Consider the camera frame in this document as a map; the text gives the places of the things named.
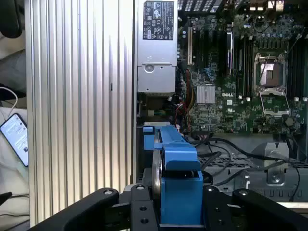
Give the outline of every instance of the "cpu socket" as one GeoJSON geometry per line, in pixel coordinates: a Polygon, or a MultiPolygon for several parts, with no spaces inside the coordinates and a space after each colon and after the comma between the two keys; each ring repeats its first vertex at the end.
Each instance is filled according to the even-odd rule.
{"type": "Polygon", "coordinates": [[[285,57],[283,54],[277,56],[263,57],[258,53],[255,57],[254,66],[254,90],[260,88],[285,88],[285,57]]]}
{"type": "Polygon", "coordinates": [[[254,90],[260,96],[263,114],[281,117],[290,114],[290,107],[284,92],[286,85],[286,64],[283,54],[277,56],[256,55],[254,65],[254,90]],[[286,108],[266,107],[264,100],[268,97],[278,97],[286,102],[286,108]]]}

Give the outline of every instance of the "power supply label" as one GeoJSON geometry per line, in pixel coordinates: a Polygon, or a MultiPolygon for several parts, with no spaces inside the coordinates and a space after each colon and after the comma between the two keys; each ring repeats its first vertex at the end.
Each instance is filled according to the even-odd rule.
{"type": "Polygon", "coordinates": [[[143,39],[173,40],[173,1],[146,1],[143,12],[143,39]]]}

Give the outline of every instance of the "black metal mount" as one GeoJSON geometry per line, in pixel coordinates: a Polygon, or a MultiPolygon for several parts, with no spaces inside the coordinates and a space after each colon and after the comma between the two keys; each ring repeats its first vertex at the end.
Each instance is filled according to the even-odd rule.
{"type": "Polygon", "coordinates": [[[115,189],[100,189],[30,230],[305,231],[308,226],[307,218],[254,191],[238,189],[227,196],[211,185],[203,188],[204,225],[159,224],[150,190],[140,184],[127,186],[120,195],[115,189]]]}

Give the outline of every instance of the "metal frame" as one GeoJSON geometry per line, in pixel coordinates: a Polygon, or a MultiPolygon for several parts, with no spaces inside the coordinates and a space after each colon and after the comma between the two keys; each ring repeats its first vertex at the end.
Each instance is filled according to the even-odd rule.
{"type": "Polygon", "coordinates": [[[133,4],[25,1],[31,226],[131,183],[133,4]]]}

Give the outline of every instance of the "phone screen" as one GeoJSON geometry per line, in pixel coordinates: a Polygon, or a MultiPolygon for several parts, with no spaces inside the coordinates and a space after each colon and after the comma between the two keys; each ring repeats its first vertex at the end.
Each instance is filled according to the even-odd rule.
{"type": "Polygon", "coordinates": [[[28,167],[28,129],[18,114],[13,114],[1,127],[6,140],[23,164],[28,167]]]}

